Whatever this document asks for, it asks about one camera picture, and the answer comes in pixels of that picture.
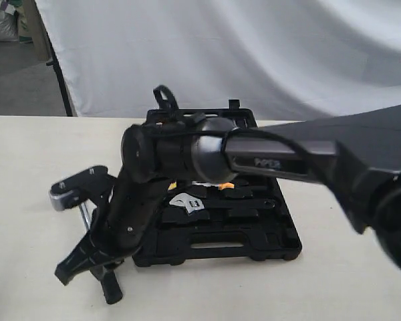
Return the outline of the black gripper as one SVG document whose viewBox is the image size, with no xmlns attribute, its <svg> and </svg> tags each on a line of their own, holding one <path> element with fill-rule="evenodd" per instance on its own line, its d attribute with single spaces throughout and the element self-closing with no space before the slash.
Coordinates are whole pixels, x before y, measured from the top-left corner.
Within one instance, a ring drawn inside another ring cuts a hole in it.
<svg viewBox="0 0 401 321">
<path fill-rule="evenodd" d="M 167 178 L 137 183 L 122 168 L 115 181 L 112 198 L 104 207 L 96 227 L 96 244 L 99 249 L 88 231 L 71 253 L 57 264 L 57 279 L 66 286 L 82 272 L 89 271 L 95 278 L 113 272 L 126 256 L 131 256 L 141 246 L 168 187 Z"/>
</svg>

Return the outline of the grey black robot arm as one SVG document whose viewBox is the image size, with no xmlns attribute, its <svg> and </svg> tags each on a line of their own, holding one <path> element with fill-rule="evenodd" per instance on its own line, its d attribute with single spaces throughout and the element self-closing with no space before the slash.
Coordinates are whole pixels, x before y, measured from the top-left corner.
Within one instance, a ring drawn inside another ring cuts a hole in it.
<svg viewBox="0 0 401 321">
<path fill-rule="evenodd" d="M 135 124 L 123 133 L 121 159 L 101 196 L 93 169 L 51 188 L 60 211 L 98 200 L 90 229 L 55 269 L 63 284 L 135 253 L 173 181 L 218 184 L 239 174 L 327 187 L 354 230 L 373 229 L 401 269 L 401 105 L 260 128 L 203 114 Z"/>
</svg>

